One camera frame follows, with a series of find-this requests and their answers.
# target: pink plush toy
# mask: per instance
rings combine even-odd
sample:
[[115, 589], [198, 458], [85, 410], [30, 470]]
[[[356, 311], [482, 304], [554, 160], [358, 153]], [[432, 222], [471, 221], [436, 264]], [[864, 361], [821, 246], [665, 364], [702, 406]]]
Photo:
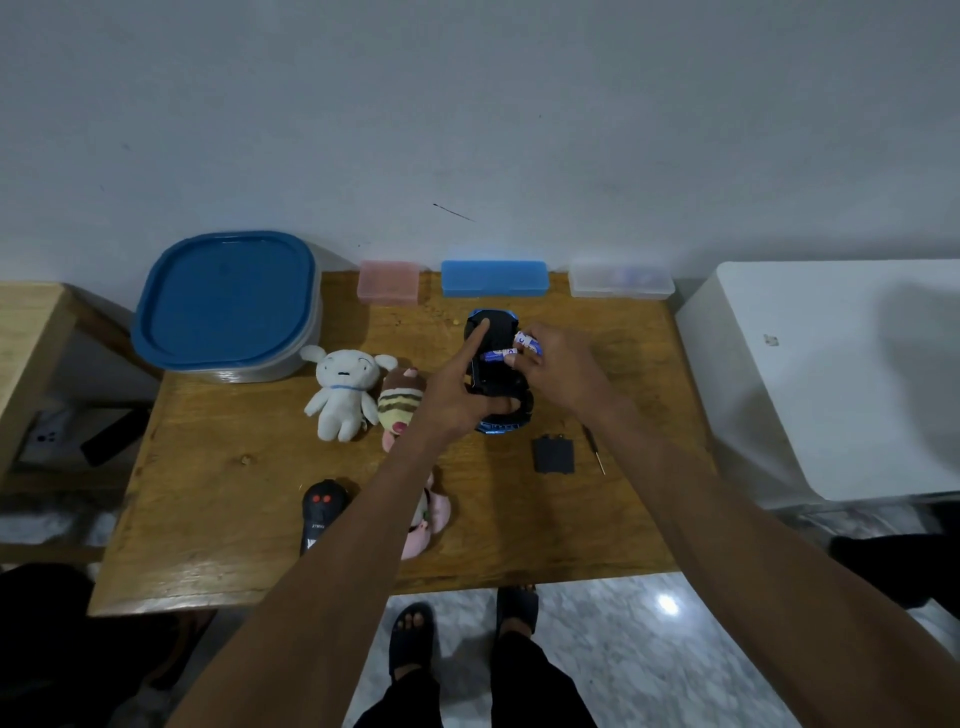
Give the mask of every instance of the pink plush toy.
[[[426, 379], [416, 369], [397, 367], [387, 373], [383, 380], [383, 389], [376, 401], [377, 416], [383, 425], [383, 449], [390, 452], [396, 438], [413, 420], [414, 412], [420, 406]], [[417, 512], [410, 523], [407, 543], [403, 546], [401, 559], [412, 559], [430, 544], [430, 537], [444, 529], [450, 520], [450, 499], [430, 490], [433, 487], [433, 474], [427, 478], [426, 488], [420, 495]]]
[[433, 474], [427, 478], [426, 488], [420, 494], [417, 512], [410, 521], [410, 530], [407, 532], [407, 543], [403, 545], [401, 559], [412, 559], [423, 552], [430, 544], [430, 537], [444, 530], [450, 520], [450, 498], [434, 493]]

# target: blue lid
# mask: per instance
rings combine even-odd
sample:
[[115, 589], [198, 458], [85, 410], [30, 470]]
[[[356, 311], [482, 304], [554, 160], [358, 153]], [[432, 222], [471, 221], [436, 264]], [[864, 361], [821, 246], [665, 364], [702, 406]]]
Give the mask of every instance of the blue lid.
[[550, 276], [542, 260], [445, 260], [440, 285], [448, 298], [542, 296]]
[[167, 249], [136, 307], [131, 339], [163, 369], [254, 366], [289, 347], [314, 305], [316, 263], [283, 232], [216, 232]]

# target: mark on wall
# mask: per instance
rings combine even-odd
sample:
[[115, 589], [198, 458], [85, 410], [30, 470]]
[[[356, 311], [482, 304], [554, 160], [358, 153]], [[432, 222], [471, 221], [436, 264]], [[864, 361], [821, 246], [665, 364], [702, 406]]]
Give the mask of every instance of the mark on wall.
[[461, 215], [459, 212], [454, 212], [452, 209], [446, 209], [446, 207], [444, 207], [443, 205], [437, 205], [437, 203], [434, 203], [434, 204], [433, 204], [433, 207], [439, 207], [441, 210], [445, 210], [446, 212], [449, 212], [451, 215], [456, 215], [457, 217], [462, 217], [462, 218], [464, 218], [464, 220], [469, 220], [471, 223], [476, 222], [475, 220], [473, 220], [472, 218], [467, 217], [466, 215]]

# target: person's foot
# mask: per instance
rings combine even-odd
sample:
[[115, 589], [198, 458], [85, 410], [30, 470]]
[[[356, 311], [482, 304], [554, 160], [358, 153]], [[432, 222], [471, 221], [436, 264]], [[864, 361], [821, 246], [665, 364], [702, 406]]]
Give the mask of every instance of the person's foot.
[[497, 637], [517, 632], [530, 639], [537, 629], [539, 610], [540, 597], [536, 585], [501, 587], [496, 592]]
[[417, 602], [400, 612], [390, 635], [390, 676], [394, 682], [415, 669], [430, 669], [434, 631], [429, 604]]

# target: wooden chair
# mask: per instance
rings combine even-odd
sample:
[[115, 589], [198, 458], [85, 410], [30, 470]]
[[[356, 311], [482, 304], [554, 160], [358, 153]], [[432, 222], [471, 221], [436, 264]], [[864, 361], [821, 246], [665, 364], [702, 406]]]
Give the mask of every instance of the wooden chair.
[[[163, 376], [162, 370], [137, 356], [123, 327], [65, 285], [0, 282], [0, 491], [4, 494], [127, 487], [126, 474], [117, 472], [8, 473], [74, 329], [153, 378]], [[100, 561], [103, 551], [96, 546], [0, 543], [0, 564], [89, 564]]]

